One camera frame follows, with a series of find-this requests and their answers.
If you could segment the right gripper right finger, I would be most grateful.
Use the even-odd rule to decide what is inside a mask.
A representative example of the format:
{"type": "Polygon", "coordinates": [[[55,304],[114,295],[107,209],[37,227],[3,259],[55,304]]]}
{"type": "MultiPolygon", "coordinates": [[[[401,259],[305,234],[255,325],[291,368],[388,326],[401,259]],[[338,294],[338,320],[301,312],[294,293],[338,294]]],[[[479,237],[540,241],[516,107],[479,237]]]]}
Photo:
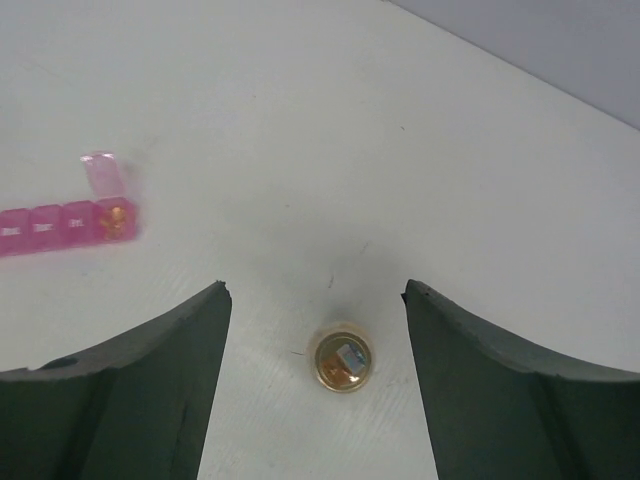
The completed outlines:
{"type": "Polygon", "coordinates": [[[635,479],[639,376],[537,345],[411,280],[407,325],[442,479],[635,479]]]}

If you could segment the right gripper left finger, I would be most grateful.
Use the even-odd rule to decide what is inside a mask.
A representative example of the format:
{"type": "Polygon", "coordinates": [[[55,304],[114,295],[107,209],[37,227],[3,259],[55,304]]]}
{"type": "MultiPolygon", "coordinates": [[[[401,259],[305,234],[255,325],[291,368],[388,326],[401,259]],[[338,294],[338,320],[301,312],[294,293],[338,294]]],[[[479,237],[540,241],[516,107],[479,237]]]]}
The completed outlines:
{"type": "Polygon", "coordinates": [[[231,310],[217,282],[98,345],[3,372],[2,477],[196,478],[231,310]]]}

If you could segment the orange white bottle cap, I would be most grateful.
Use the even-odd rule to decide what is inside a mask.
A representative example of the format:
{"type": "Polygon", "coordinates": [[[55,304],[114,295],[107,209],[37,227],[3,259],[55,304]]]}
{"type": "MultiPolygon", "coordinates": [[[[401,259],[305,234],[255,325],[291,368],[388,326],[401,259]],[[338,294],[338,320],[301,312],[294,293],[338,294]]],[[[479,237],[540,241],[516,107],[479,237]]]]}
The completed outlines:
{"type": "Polygon", "coordinates": [[[335,331],[319,339],[312,352],[317,380],[336,393],[364,386],[373,371],[374,355],[366,339],[353,331],[335,331]]]}

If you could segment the clear bottle with yellow pills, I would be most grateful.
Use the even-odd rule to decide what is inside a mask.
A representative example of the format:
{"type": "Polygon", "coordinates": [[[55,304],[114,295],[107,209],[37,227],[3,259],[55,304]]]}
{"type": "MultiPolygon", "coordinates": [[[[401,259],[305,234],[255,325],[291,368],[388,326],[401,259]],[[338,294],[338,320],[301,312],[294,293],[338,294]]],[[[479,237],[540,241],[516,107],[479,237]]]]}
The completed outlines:
{"type": "Polygon", "coordinates": [[[367,332],[348,321],[318,328],[307,346],[309,369],[329,391],[348,394],[362,388],[375,366],[375,354],[367,332]]]}

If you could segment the pink weekly pill organizer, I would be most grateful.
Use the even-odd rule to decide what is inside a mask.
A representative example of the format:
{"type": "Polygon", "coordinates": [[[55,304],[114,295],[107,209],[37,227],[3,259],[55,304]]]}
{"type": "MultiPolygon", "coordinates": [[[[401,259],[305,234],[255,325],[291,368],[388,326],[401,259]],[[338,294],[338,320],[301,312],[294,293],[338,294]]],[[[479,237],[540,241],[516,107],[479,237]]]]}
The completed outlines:
{"type": "Polygon", "coordinates": [[[91,200],[15,208],[1,212],[1,256],[19,256],[47,251],[116,244],[139,234],[139,208],[130,198],[116,156],[96,152],[81,157],[93,192],[91,200]],[[99,220],[106,209],[127,210],[126,233],[106,240],[99,220]]]}

